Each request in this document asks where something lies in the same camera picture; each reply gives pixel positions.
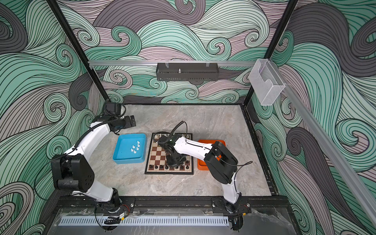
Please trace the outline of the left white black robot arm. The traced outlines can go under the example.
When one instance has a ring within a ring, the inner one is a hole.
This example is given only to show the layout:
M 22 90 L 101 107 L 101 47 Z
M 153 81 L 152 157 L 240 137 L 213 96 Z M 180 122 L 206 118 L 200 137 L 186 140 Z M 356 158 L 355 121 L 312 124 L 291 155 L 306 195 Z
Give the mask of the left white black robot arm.
M 89 129 L 65 153 L 51 160 L 55 189 L 84 195 L 99 203 L 109 203 L 112 210 L 120 207 L 121 200 L 115 188 L 105 186 L 96 177 L 89 159 L 100 142 L 111 132 L 135 126 L 134 117 L 126 116 L 126 107 L 120 103 L 105 102 L 102 114 L 96 116 Z

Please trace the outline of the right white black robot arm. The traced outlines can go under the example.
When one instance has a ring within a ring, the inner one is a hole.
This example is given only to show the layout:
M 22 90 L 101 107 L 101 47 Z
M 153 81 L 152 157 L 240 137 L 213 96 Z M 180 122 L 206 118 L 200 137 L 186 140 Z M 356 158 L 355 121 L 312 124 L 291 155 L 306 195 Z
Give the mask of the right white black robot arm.
M 161 131 L 152 135 L 153 141 L 165 151 L 168 167 L 182 166 L 187 156 L 204 161 L 212 177 L 221 183 L 224 199 L 235 205 L 241 196 L 236 186 L 237 173 L 253 162 L 239 164 L 237 158 L 219 141 L 204 144 L 176 134 L 175 131 L 182 124 L 187 123 L 181 121 L 170 132 Z

